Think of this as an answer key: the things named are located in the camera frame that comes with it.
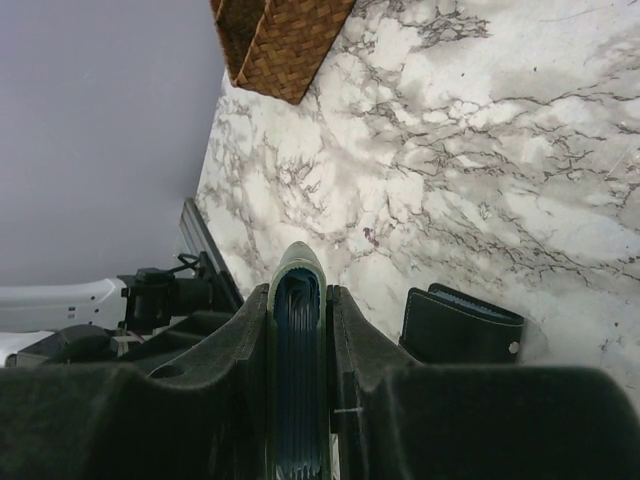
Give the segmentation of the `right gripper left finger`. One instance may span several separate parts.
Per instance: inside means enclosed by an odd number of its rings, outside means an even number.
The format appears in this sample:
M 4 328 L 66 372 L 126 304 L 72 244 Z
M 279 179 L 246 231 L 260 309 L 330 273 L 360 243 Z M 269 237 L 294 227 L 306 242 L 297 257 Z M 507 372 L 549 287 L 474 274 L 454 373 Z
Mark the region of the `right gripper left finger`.
M 235 316 L 152 374 L 124 363 L 5 369 L 5 479 L 261 479 L 266 309 Z

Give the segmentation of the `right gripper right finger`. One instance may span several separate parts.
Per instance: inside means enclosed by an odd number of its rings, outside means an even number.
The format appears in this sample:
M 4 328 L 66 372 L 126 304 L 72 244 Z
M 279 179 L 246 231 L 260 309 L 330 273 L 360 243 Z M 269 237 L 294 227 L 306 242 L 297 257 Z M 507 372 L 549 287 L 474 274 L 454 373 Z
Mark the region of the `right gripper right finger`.
M 417 363 L 327 290 L 344 479 L 635 479 L 639 420 L 604 372 Z

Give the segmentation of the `green card holder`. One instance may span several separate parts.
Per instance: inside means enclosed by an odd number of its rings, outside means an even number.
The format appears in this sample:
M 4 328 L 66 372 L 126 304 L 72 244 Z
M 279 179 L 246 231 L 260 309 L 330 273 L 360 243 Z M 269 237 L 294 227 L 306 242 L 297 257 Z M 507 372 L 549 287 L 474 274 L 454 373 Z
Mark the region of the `green card holder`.
M 315 253 L 304 242 L 292 243 L 268 291 L 268 479 L 331 477 L 326 293 Z

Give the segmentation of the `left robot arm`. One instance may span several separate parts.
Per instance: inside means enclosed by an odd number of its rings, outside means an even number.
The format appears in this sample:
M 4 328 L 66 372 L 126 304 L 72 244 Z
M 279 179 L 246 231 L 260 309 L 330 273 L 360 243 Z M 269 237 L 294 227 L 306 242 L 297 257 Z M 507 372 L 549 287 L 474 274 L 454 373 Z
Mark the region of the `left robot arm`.
M 118 332 L 142 344 L 175 318 L 211 312 L 226 319 L 239 309 L 234 281 L 209 254 L 178 260 L 168 270 L 89 283 L 2 288 L 2 367 L 101 360 L 115 355 Z

